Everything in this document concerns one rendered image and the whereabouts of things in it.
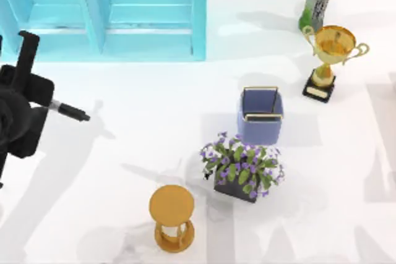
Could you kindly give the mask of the light blue rack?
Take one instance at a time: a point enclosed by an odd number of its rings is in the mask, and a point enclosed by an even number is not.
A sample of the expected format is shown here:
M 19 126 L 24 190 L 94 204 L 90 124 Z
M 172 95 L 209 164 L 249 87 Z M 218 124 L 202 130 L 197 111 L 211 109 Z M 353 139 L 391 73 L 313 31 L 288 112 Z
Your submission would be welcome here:
M 0 0 L 2 57 L 26 30 L 38 61 L 202 61 L 206 20 L 207 0 Z

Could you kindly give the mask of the wooden hourglass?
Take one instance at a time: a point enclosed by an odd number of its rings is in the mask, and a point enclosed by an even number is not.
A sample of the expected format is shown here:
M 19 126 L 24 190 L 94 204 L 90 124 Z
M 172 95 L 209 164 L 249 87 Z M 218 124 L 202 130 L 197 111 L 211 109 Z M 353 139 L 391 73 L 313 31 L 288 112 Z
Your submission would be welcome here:
M 194 198 L 190 191 L 176 184 L 164 185 L 153 193 L 148 208 L 155 222 L 154 238 L 162 250 L 179 253 L 192 244 Z

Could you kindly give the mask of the purple flower plant black pot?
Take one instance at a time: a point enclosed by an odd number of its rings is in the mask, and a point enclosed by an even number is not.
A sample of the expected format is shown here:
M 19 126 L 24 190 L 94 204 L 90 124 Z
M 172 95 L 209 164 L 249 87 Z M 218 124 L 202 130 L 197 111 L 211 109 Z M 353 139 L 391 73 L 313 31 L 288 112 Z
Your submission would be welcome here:
M 214 178 L 214 190 L 245 202 L 266 197 L 273 185 L 285 178 L 278 148 L 249 145 L 240 135 L 218 133 L 218 138 L 200 150 L 204 179 Z

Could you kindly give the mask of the blue bin with gold rim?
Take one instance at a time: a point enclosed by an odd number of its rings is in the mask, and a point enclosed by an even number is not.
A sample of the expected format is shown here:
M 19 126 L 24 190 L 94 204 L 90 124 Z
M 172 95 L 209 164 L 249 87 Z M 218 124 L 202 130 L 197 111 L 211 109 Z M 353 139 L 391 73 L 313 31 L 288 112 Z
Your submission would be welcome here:
M 277 87 L 244 87 L 238 109 L 238 134 L 250 145 L 275 145 L 284 118 Z

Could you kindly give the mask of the gold trophy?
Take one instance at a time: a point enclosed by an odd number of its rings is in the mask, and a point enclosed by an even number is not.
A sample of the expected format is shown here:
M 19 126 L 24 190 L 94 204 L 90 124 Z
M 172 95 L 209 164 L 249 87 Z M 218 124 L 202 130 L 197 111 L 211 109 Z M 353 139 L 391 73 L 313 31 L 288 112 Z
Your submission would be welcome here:
M 350 59 L 364 56 L 370 47 L 366 43 L 357 43 L 351 31 L 337 25 L 323 26 L 318 31 L 307 25 L 303 27 L 302 34 L 311 45 L 313 55 L 322 63 L 312 70 L 303 95 L 327 103 L 336 79 L 332 66 L 339 63 L 344 65 Z

